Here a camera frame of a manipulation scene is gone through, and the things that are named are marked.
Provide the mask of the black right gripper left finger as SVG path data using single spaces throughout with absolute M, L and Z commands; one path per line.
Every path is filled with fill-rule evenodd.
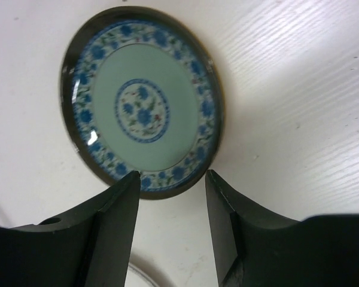
M 0 286 L 123 286 L 140 191 L 130 172 L 40 224 L 0 227 Z

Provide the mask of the blue floral green plate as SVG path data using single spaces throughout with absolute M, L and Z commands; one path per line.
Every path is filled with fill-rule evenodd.
M 83 24 L 63 60 L 60 101 L 90 170 L 108 185 L 139 172 L 143 199 L 190 189 L 223 134 L 212 58 L 188 27 L 152 8 L 110 8 Z

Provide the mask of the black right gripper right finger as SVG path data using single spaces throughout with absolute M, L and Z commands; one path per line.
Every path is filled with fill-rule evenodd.
M 296 221 L 205 176 L 220 286 L 359 286 L 359 214 Z

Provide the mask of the white plate green text rim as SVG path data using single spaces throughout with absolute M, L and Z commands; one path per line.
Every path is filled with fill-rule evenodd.
M 178 286 L 153 259 L 132 253 L 124 286 Z

